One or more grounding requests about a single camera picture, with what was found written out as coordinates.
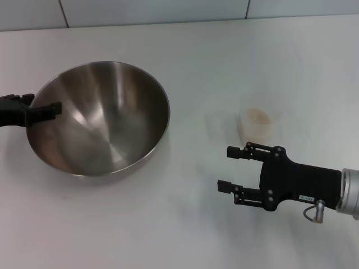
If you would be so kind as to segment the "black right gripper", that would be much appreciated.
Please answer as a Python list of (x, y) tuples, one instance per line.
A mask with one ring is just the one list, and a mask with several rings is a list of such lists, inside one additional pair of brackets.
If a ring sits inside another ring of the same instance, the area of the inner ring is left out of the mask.
[(263, 162), (260, 190), (218, 180), (218, 191), (233, 194), (235, 205), (275, 211), (285, 200), (310, 204), (322, 200), (334, 210), (339, 202), (341, 171), (296, 163), (288, 158), (283, 147), (247, 142), (242, 149), (228, 146), (227, 157)]

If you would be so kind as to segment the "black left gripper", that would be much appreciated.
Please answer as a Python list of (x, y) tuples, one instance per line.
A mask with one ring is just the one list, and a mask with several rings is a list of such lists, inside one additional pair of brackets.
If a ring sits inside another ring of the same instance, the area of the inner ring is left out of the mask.
[(30, 127), (35, 123), (53, 120), (62, 113), (62, 103), (56, 102), (47, 106), (30, 108), (34, 94), (7, 95), (1, 97), (1, 127)]

